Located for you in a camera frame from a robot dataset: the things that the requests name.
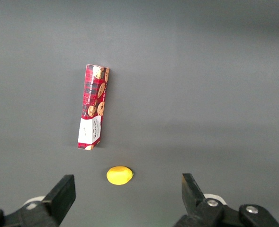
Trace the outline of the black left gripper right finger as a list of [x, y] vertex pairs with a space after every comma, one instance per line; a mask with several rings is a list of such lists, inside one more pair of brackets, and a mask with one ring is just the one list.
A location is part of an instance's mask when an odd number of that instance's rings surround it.
[[187, 214], [176, 227], [279, 227], [279, 222], [262, 206], [244, 204], [230, 208], [222, 197], [204, 194], [192, 174], [182, 175], [182, 200]]

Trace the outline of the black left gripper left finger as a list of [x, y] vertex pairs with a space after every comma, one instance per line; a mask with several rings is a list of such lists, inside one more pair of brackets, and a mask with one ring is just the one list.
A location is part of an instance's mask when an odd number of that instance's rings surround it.
[[8, 215], [0, 209], [0, 227], [58, 227], [75, 199], [74, 175], [65, 175], [46, 196], [31, 198]]

